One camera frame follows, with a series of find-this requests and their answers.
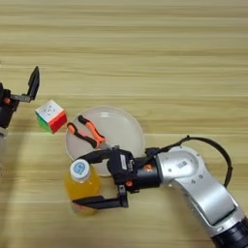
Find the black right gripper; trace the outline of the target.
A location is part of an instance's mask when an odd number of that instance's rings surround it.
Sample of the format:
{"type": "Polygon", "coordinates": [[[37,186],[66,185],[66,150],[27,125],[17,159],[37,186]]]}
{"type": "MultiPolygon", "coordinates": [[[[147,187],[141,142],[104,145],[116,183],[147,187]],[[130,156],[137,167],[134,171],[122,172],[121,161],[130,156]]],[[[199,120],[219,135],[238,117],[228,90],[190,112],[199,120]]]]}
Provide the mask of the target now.
{"type": "MultiPolygon", "coordinates": [[[[111,153],[111,149],[96,150],[80,156],[80,159],[85,160],[88,164],[99,164],[105,159],[108,159],[111,153]]],[[[161,178],[154,159],[146,162],[145,157],[136,158],[133,169],[134,175],[125,183],[126,188],[124,185],[117,186],[116,198],[105,199],[103,196],[88,197],[74,200],[74,203],[93,209],[128,207],[127,191],[134,194],[141,189],[157,188],[160,186],[161,178]]]]}

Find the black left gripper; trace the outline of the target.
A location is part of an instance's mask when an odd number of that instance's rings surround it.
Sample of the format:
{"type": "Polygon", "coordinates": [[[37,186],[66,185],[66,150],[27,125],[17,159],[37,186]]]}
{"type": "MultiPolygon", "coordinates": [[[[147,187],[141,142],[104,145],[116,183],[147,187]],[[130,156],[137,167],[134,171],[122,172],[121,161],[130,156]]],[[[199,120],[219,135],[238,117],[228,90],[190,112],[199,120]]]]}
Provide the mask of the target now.
{"type": "Polygon", "coordinates": [[[0,127],[7,129],[13,113],[17,110],[19,102],[30,103],[36,99],[40,86],[40,71],[36,66],[28,81],[28,90],[21,95],[11,95],[10,89],[5,89],[0,82],[0,127]]]}

